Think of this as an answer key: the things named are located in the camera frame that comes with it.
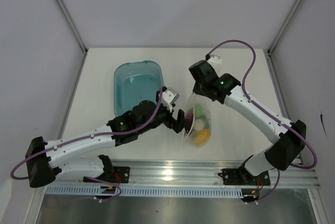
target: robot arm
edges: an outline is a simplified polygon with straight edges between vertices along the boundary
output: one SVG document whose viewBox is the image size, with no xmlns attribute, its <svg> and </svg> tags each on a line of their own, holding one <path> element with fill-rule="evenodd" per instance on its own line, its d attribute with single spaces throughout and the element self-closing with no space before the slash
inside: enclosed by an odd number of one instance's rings
<svg viewBox="0 0 335 224">
<path fill-rule="evenodd" d="M 273 144 L 267 150 L 249 157 L 240 166 L 239 171 L 244 182 L 247 184 L 252 177 L 273 168 L 279 170 L 287 169 L 305 145 L 301 143 L 298 137 L 284 128 L 282 124 L 291 125 L 294 130 L 303 136 L 306 135 L 306 125 L 300 120 L 292 123 L 289 119 L 277 115 L 258 102 L 271 115 L 280 120 L 281 124 L 278 124 L 246 98 L 241 83 L 236 78 L 227 73 L 218 77 L 209 63 L 210 59 L 208 60 L 201 60 L 189 68 L 195 80 L 193 92 L 206 96 L 212 101 L 217 100 L 221 104 L 236 110 L 260 129 Z"/>
<path fill-rule="evenodd" d="M 132 110 L 110 120 L 106 125 L 74 138 L 48 142 L 45 142 L 43 137 L 33 139 L 26 158 L 41 151 L 48 151 L 27 161 L 30 187 L 45 186 L 56 178 L 88 182 L 86 176 L 89 176 L 108 181 L 114 172 L 109 157 L 100 155 L 91 160 L 75 159 L 75 157 L 92 150 L 130 143 L 137 140 L 138 135 L 161 124 L 179 133 L 184 128 L 184 112 L 178 111 L 177 120 L 172 117 L 174 102 L 178 97 L 179 94 L 176 91 L 164 87 L 162 103 L 156 115 L 142 129 L 140 127 L 150 120 L 157 107 L 155 103 L 148 100 L 142 101 Z"/>
</svg>

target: teal plastic tray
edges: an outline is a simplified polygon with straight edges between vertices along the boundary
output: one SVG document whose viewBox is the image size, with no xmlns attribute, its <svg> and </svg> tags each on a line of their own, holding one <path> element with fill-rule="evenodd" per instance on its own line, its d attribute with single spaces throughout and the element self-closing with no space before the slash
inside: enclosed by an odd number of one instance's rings
<svg viewBox="0 0 335 224">
<path fill-rule="evenodd" d="M 114 73 L 114 113 L 120 116 L 143 100 L 156 103 L 164 86 L 161 67 L 153 61 L 125 63 Z"/>
</svg>

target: metal pole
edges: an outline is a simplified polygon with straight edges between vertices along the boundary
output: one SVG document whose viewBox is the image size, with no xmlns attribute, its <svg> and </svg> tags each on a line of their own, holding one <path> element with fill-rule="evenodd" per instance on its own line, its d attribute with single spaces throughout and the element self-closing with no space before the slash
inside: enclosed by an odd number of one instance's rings
<svg viewBox="0 0 335 224">
<path fill-rule="evenodd" d="M 81 48 L 81 50 L 83 51 L 83 53 L 86 53 L 87 48 L 85 47 L 85 44 L 83 42 L 83 39 L 81 38 L 71 16 L 70 13 L 68 12 L 68 9 L 66 8 L 63 0 L 54 0 L 56 5 L 58 6 L 67 26 L 69 27 L 71 33 L 73 34 L 73 36 L 75 37 L 75 39 L 78 42 L 79 47 Z"/>
<path fill-rule="evenodd" d="M 74 95 L 75 95 L 75 92 L 76 92 L 78 84 L 79 84 L 80 76 L 81 76 L 81 74 L 83 72 L 83 69 L 84 69 L 86 56 L 87 56 L 87 53 L 84 54 L 83 61 L 80 65 L 80 69 L 79 69 L 79 72 L 78 72 L 77 77 L 76 77 L 75 85 L 73 87 L 70 100 L 69 100 L 69 102 L 66 106 L 66 112 L 65 112 L 64 118 L 62 120 L 61 128 L 59 129 L 59 131 L 57 133 L 57 139 L 61 139 L 63 137 L 66 122 L 68 121 L 68 117 L 69 117 L 69 114 L 70 114 L 70 109 L 71 109 L 71 106 L 72 106 L 72 103 L 73 103 Z"/>
<path fill-rule="evenodd" d="M 288 15 L 285 18 L 284 23 L 281 26 L 281 29 L 279 30 L 278 34 L 276 35 L 273 43 L 271 44 L 271 47 L 269 49 L 269 56 L 272 56 L 272 53 L 276 46 L 279 44 L 281 39 L 284 37 L 285 33 L 287 32 L 288 28 L 290 27 L 291 23 L 293 22 L 294 18 L 298 14 L 302 4 L 304 3 L 305 0 L 295 0 L 291 11 L 288 13 Z"/>
</svg>

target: purple cable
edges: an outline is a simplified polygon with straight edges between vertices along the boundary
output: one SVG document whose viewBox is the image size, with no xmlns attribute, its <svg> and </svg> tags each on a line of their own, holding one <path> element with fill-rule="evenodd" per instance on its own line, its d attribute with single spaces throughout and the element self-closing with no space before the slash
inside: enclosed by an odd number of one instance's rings
<svg viewBox="0 0 335 224">
<path fill-rule="evenodd" d="M 128 134 L 135 133 L 135 132 L 137 132 L 137 131 L 139 131 L 139 130 L 142 130 L 144 127 L 146 127 L 148 124 L 150 124 L 151 121 L 152 121 L 152 120 L 154 119 L 154 117 L 156 116 L 156 114 L 157 114 L 157 112 L 158 112 L 158 110 L 159 110 L 159 107 L 160 107 L 160 105 L 161 105 L 161 103 L 162 103 L 162 95 L 163 95 L 163 88 L 160 87 L 160 89 L 159 89 L 159 99 L 158 99 L 156 108 L 155 108 L 155 110 L 153 111 L 151 117 L 147 120 L 147 122 L 145 122 L 145 123 L 144 123 L 143 125 L 141 125 L 140 127 L 136 128 L 136 129 L 133 129 L 133 130 L 130 130 L 130 131 L 124 131 L 124 132 L 112 132 L 112 131 L 110 131 L 110 132 L 108 132 L 108 131 L 106 131 L 106 132 L 100 132 L 100 133 L 96 133 L 96 134 L 94 134 L 94 136 L 102 136 L 102 135 L 118 135 L 118 136 L 122 136 L 122 135 L 128 135 Z M 59 144 L 57 147 L 63 147 L 63 146 L 65 146 L 65 145 L 72 144 L 72 143 L 77 142 L 77 141 L 80 141 L 80 140 L 88 139 L 88 138 L 90 138 L 90 137 L 91 137 L 91 135 L 86 135 L 86 136 L 83 136 L 83 137 L 75 138 L 75 139 L 72 139 L 72 140 L 70 140 L 70 141 L 68 141 L 68 142 L 61 143 L 61 144 Z M 26 159 L 22 160 L 20 163 L 18 163 L 18 164 L 11 170 L 11 172 L 10 172 L 10 177 L 11 177 L 12 179 L 14 179 L 14 180 L 19 180 L 19 181 L 27 180 L 29 177 L 16 177 L 16 176 L 14 175 L 15 171 L 16 171 L 20 166 L 22 166 L 23 164 L 25 164 L 27 161 L 29 161 L 29 160 L 31 160 L 31 159 L 33 159 L 33 158 L 39 156 L 39 155 L 42 155 L 42 154 L 44 154 L 44 153 L 46 153 L 46 152 L 52 151 L 52 150 L 54 150 L 53 147 L 50 147 L 50 148 L 47 148 L 47 149 L 45 149 L 45 150 L 43 150 L 43 151 L 37 152 L 37 153 L 35 153 L 35 154 L 33 154 L 33 155 L 27 157 Z"/>
<path fill-rule="evenodd" d="M 277 172 L 278 172 L 278 178 L 277 178 L 276 183 L 275 183 L 274 186 L 272 187 L 271 191 L 270 191 L 267 195 L 264 195 L 262 198 L 258 199 L 257 201 L 261 201 L 261 200 L 267 198 L 273 191 L 276 190 L 276 188 L 277 188 L 277 186 L 278 186 L 278 184 L 279 184 L 279 180 L 280 180 L 280 178 L 281 178 L 281 172 L 280 172 L 280 170 L 277 169 Z"/>
<path fill-rule="evenodd" d="M 253 55 L 253 59 L 252 59 L 252 63 L 250 65 L 250 67 L 248 68 L 247 72 L 245 73 L 244 77 L 243 77 L 243 80 L 242 80 L 242 90 L 243 90 L 243 93 L 244 95 L 247 97 L 247 99 L 252 103 L 254 104 L 259 110 L 261 110 L 263 113 L 265 113 L 266 115 L 268 115 L 270 118 L 272 118 L 274 121 L 276 121 L 278 124 L 282 124 L 282 122 L 277 119 L 276 117 L 274 117 L 273 115 L 271 115 L 266 109 L 264 109 L 261 105 L 259 105 L 257 102 L 255 102 L 254 100 L 250 100 L 250 96 L 245 88 L 245 81 L 247 79 L 247 76 L 249 75 L 252 67 L 254 66 L 255 64 L 255 61 L 256 61 L 256 52 L 254 50 L 254 48 L 246 43 L 246 42 L 243 42 L 241 40 L 228 40 L 228 41 L 224 41 L 220 44 L 218 44 L 217 46 L 215 46 L 209 53 L 208 55 L 212 54 L 217 48 L 219 48 L 220 46 L 222 46 L 223 44 L 226 44 L 226 43 L 229 43 L 229 42 L 238 42 L 238 43 L 241 43 L 241 44 L 244 44 L 245 46 L 247 46 L 251 51 L 252 51 L 252 55 Z M 300 169 L 312 169 L 314 168 L 317 163 L 318 163 L 318 158 L 317 158 L 317 155 L 316 155 L 316 152 L 314 151 L 314 149 L 312 148 L 312 146 L 307 142 L 307 140 L 301 136 L 297 131 L 295 131 L 294 129 L 292 129 L 290 126 L 286 125 L 286 124 L 282 124 L 287 130 L 291 131 L 292 133 L 294 133 L 301 141 L 302 143 L 304 143 L 307 148 L 310 150 L 310 152 L 312 153 L 313 155 L 313 158 L 314 158 L 314 161 L 313 161 L 313 164 L 310 165 L 310 166 L 301 166 L 301 165 L 296 165 L 296 164 L 291 164 L 291 166 L 293 167 L 296 167 L 296 168 L 300 168 Z"/>
<path fill-rule="evenodd" d="M 89 178 L 89 179 L 91 179 L 91 180 L 93 180 L 95 182 L 106 184 L 106 185 L 110 185 L 110 186 L 113 186 L 113 187 L 119 189 L 119 192 L 116 195 L 110 196 L 110 197 L 108 197 L 106 199 L 101 199 L 101 202 L 106 202 L 106 201 L 109 201 L 109 200 L 114 199 L 116 197 L 119 197 L 121 195 L 121 193 L 122 193 L 122 189 L 121 189 L 121 187 L 119 185 L 116 185 L 114 183 L 107 182 L 107 181 L 102 181 L 102 180 L 99 180 L 97 178 L 92 178 L 92 177 L 87 177 L 87 178 Z M 49 209 L 54 209 L 54 208 L 58 208 L 58 207 L 67 206 L 67 205 L 76 203 L 76 202 L 78 202 L 80 200 L 84 200 L 84 199 L 98 199 L 98 198 L 93 198 L 93 197 L 85 196 L 85 197 L 80 197 L 80 198 L 77 198 L 77 199 L 74 199 L 74 200 L 71 200 L 71 201 L 67 201 L 64 204 L 60 204 L 60 205 L 56 205 L 56 206 L 52 206 L 52 207 L 46 205 L 46 207 L 49 208 Z"/>
</svg>

